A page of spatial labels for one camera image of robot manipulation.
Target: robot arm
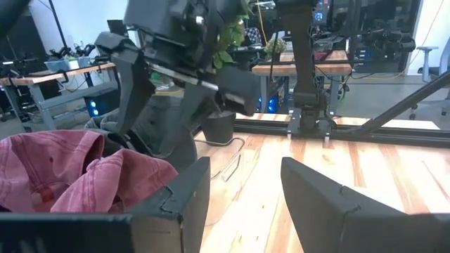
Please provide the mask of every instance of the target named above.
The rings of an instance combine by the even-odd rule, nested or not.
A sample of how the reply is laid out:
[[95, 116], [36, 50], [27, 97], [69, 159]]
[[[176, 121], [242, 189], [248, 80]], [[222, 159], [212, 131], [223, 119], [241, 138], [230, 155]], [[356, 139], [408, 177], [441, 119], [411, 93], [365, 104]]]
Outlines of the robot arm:
[[186, 90], [180, 125], [232, 110], [252, 115], [259, 98], [259, 80], [234, 67], [211, 68], [225, 25], [244, 14], [244, 0], [129, 0], [124, 18], [143, 35], [138, 48], [130, 39], [103, 32], [95, 45], [110, 55], [121, 76], [117, 132], [125, 134], [155, 93], [150, 73], [165, 74]]
[[290, 31], [297, 84], [294, 88], [294, 103], [301, 109], [300, 128], [311, 131], [316, 126], [319, 113], [326, 109], [326, 97], [315, 85], [313, 39], [310, 27], [314, 8], [318, 0], [275, 1], [278, 16], [285, 30]]

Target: pink cloth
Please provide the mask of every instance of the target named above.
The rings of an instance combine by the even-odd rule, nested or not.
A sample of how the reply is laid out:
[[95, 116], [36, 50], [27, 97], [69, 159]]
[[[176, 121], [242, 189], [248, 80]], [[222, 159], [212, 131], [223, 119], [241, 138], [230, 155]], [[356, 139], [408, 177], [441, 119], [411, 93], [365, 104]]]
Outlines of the pink cloth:
[[123, 149], [101, 158], [93, 131], [43, 131], [0, 141], [0, 205], [12, 212], [123, 212], [176, 177], [166, 161]]

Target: table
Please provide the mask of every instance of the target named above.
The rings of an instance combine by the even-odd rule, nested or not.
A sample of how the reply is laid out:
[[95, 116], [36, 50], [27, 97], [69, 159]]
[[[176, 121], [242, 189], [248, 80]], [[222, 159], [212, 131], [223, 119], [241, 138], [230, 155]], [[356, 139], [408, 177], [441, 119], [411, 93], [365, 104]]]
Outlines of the table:
[[[42, 119], [44, 121], [44, 125], [46, 130], [55, 130], [55, 119], [50, 113], [50, 109], [57, 107], [59, 105], [63, 105], [65, 103], [69, 103], [74, 100], [78, 100], [80, 98], [84, 98], [86, 96], [97, 96], [102, 93], [107, 93], [109, 91], [117, 89], [117, 84], [120, 83], [119, 77], [117, 74], [117, 71], [115, 69], [115, 65], [113, 63], [106, 63], [102, 65], [92, 66], [92, 67], [85, 67], [80, 68], [77, 70], [70, 70], [67, 71], [65, 74], [70, 76], [75, 76], [77, 74], [86, 74], [90, 73], [91, 71], [97, 71], [97, 70], [107, 70], [108, 74], [110, 75], [110, 79], [114, 80], [113, 82], [105, 82], [103, 84], [99, 85], [89, 85], [87, 89], [80, 89], [77, 91], [73, 91], [68, 94], [62, 94], [61, 96], [57, 96], [55, 98], [45, 99], [41, 89], [40, 85], [45, 85], [45, 82], [56, 80], [56, 79], [62, 79], [65, 78], [64, 74], [57, 73], [57, 74], [51, 74], [48, 71], [44, 72], [37, 72], [32, 73], [30, 77], [18, 77], [18, 78], [12, 78], [11, 81], [9, 78], [1, 78], [0, 79], [0, 85], [2, 85], [5, 89], [6, 95], [8, 96], [9, 103], [11, 104], [11, 107], [13, 108], [13, 111], [18, 119], [20, 119], [21, 116], [21, 108], [18, 104], [18, 98], [15, 93], [14, 86], [27, 86], [30, 90], [31, 96], [33, 98], [33, 101], [35, 102], [39, 112], [41, 113]], [[59, 117], [58, 119], [70, 117], [73, 115], [73, 113], [67, 113], [64, 117]], [[24, 126], [24, 129], [26, 131], [31, 131], [31, 124], [29, 122], [22, 122], [22, 125]]]
[[[343, 50], [333, 51], [326, 60], [347, 60], [347, 54]], [[281, 62], [294, 61], [294, 53], [282, 53], [280, 57]], [[352, 66], [348, 63], [343, 64], [317, 64], [315, 66], [316, 76], [319, 77], [342, 77], [352, 73]], [[266, 112], [268, 98], [268, 77], [270, 75], [270, 65], [256, 65], [252, 68], [252, 72], [261, 76], [261, 112]], [[289, 65], [274, 65], [272, 70], [273, 77], [291, 77], [296, 76], [297, 70], [294, 64]], [[330, 93], [330, 115], [336, 115], [338, 107], [339, 84], [336, 79], [331, 78], [331, 93]]]
[[[286, 115], [255, 118], [289, 120]], [[337, 121], [361, 124], [366, 119]], [[437, 129], [432, 122], [392, 120], [387, 124]], [[320, 140], [241, 133], [235, 137], [245, 139], [243, 156], [227, 181], [211, 181], [210, 223], [201, 252], [303, 252], [281, 186], [281, 158], [286, 156], [407, 214], [450, 212], [450, 150], [336, 140], [324, 145]], [[195, 139], [204, 136], [200, 133]], [[199, 157], [211, 157], [213, 173], [216, 164], [226, 163], [223, 157], [237, 151], [238, 143], [225, 148], [197, 146]]]

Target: office chair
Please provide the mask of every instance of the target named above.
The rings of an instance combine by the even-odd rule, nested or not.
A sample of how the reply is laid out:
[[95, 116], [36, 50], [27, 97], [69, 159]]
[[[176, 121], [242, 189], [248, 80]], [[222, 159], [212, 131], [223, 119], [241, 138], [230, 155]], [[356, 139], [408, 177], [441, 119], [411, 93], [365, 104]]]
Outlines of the office chair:
[[[449, 66], [450, 66], [450, 38], [447, 41], [444, 50], [442, 51], [441, 59], [439, 62], [439, 67], [430, 67], [429, 62], [428, 62], [430, 52], [434, 49], [438, 49], [437, 46], [419, 46], [417, 49], [421, 50], [425, 53], [423, 67], [421, 67], [418, 71], [419, 74], [422, 74], [422, 81], [430, 82], [433, 79], [436, 79], [441, 74], [444, 74], [445, 72], [450, 70], [450, 68], [449, 68]], [[420, 102], [419, 105], [441, 105], [441, 107], [442, 107], [441, 115], [445, 116], [450, 109], [450, 90], [447, 94], [447, 97], [444, 100], [426, 100], [426, 101]], [[409, 115], [409, 119], [416, 118], [415, 111], [417, 108], [418, 108], [418, 105], [415, 105], [411, 108], [411, 113]]]

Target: blue light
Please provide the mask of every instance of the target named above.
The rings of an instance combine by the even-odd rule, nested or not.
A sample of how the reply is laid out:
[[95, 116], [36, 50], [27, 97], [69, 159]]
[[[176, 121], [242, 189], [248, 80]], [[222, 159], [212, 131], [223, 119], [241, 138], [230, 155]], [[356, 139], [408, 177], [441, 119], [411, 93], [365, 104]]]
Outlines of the blue light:
[[317, 20], [317, 21], [321, 21], [322, 19], [323, 19], [323, 13], [317, 12], [317, 13], [316, 13], [316, 20]]

